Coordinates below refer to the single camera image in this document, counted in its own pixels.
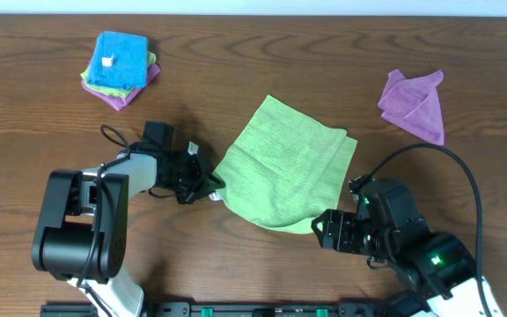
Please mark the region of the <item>green microfiber cloth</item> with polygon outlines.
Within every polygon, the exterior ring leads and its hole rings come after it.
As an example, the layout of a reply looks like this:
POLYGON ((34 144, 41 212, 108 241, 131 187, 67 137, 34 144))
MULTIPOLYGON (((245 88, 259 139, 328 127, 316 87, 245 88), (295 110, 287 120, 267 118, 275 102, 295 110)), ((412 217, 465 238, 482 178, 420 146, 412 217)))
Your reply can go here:
POLYGON ((228 148, 212 197, 264 229, 308 234, 337 208, 357 141, 269 95, 228 148))

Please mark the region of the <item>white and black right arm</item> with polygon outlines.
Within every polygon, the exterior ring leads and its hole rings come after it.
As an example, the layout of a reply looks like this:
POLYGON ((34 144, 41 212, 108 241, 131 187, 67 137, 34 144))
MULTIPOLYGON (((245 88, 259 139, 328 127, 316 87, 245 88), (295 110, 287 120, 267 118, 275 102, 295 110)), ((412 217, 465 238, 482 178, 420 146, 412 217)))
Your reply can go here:
POLYGON ((387 312, 409 316, 501 316, 488 281, 464 244, 433 232, 417 212, 401 220, 376 212, 326 210, 312 221, 321 247, 367 257, 371 269, 389 268, 410 298, 387 312))

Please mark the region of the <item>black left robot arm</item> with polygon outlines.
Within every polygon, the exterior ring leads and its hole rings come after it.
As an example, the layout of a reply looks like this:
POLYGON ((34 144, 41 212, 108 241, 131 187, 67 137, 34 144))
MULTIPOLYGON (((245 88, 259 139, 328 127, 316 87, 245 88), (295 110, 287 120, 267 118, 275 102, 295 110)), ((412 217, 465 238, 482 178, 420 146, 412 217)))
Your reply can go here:
POLYGON ((167 188, 191 204, 224 187, 198 154, 166 160, 124 151, 84 170, 48 178, 33 238, 32 263, 80 290, 98 316, 154 316, 155 304, 124 265, 129 200, 167 188))

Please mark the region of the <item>folded purple cloth in stack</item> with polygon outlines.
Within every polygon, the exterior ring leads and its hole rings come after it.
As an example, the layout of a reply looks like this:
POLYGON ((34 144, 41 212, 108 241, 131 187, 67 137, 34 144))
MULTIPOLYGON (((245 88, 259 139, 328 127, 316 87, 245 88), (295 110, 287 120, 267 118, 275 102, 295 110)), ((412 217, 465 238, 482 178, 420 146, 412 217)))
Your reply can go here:
MULTIPOLYGON (((159 73, 160 67, 153 63, 155 57, 153 56, 149 60, 149 67, 147 71, 147 83, 149 84, 159 73)), ((122 92, 121 90, 113 89, 113 88, 103 88, 98 87, 96 85, 88 85, 86 83, 86 78, 89 70, 86 70, 81 74, 82 87, 89 93, 93 94, 104 100, 107 104, 109 104, 116 111, 121 111, 125 106, 127 106, 142 90, 142 88, 134 88, 130 92, 122 92)))

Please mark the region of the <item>folded green cloth in stack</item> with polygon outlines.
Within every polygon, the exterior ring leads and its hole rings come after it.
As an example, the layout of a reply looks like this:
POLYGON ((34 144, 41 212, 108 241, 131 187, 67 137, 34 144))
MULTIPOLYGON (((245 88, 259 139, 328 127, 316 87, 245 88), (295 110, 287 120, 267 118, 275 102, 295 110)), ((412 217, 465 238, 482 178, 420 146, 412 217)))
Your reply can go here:
MULTIPOLYGON (((146 84, 147 85, 159 72, 160 68, 156 64, 157 57, 154 53, 151 53, 151 51, 148 52, 148 69, 147 69, 147 78, 146 78, 146 84)), ((121 88, 112 88, 112 87, 106 87, 102 85, 95 85, 90 84, 88 82, 90 67, 87 67, 84 72, 80 74, 80 77, 82 78, 81 84, 83 87, 86 87, 89 89, 90 92, 97 92, 107 97, 115 97, 115 98, 121 98, 122 100, 127 100, 130 96, 134 95, 136 96, 140 91, 141 88, 133 87, 129 89, 121 89, 121 88)))

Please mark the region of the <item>folded blue cloth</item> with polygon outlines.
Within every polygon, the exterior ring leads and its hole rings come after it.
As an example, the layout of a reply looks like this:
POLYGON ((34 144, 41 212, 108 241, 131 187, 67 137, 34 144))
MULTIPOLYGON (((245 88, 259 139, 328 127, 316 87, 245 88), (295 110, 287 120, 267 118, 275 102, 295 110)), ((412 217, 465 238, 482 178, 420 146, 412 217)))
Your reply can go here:
POLYGON ((87 83, 122 90, 145 87, 148 47, 148 39, 140 35, 101 33, 96 40, 87 83))

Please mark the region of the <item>crumpled purple cloth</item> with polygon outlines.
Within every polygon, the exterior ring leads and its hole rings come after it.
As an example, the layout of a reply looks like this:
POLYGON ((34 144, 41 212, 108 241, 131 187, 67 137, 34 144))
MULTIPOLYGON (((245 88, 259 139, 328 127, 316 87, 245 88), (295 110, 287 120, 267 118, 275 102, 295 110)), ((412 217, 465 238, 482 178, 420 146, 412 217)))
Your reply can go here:
POLYGON ((415 78, 392 70, 378 101, 381 117, 425 142, 444 145, 445 128, 437 94, 443 79, 441 70, 415 78))

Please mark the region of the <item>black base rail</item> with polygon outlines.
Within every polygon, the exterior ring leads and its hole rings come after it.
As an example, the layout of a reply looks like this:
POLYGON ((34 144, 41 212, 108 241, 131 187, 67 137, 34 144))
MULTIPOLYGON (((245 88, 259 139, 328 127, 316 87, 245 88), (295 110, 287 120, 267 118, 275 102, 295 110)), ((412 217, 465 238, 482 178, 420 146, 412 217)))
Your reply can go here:
POLYGON ((336 305, 198 305, 187 302, 162 302, 144 308, 147 317, 392 317, 435 316, 431 311, 364 302, 336 305))

